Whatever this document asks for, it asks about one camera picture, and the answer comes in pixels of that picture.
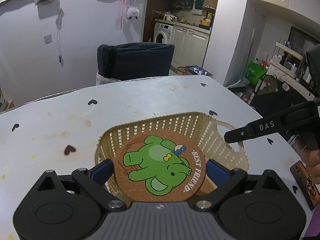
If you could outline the person's right hand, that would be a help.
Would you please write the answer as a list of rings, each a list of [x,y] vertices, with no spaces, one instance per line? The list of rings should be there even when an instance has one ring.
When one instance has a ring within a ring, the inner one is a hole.
[[[302,149],[301,160],[306,166],[314,167],[319,164],[319,150]]]

